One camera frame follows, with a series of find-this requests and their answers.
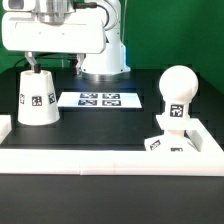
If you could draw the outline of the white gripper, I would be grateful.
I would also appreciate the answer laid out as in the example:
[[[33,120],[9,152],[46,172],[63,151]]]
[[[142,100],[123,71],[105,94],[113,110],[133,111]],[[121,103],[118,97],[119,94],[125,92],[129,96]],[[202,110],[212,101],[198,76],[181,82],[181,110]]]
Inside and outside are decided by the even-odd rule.
[[[2,42],[7,50],[23,51],[34,73],[41,72],[32,52],[79,53],[75,73],[81,73],[86,54],[100,54],[106,48],[103,22],[98,16],[67,14],[63,24],[42,23],[28,11],[6,11],[2,18]]]

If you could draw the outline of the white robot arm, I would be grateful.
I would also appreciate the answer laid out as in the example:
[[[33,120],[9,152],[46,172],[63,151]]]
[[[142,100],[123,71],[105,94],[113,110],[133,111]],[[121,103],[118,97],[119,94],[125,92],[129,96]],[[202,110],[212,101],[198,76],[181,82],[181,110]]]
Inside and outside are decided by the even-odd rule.
[[[119,0],[2,0],[2,42],[21,51],[33,72],[37,53],[73,54],[74,71],[112,80],[130,71],[120,37]]]

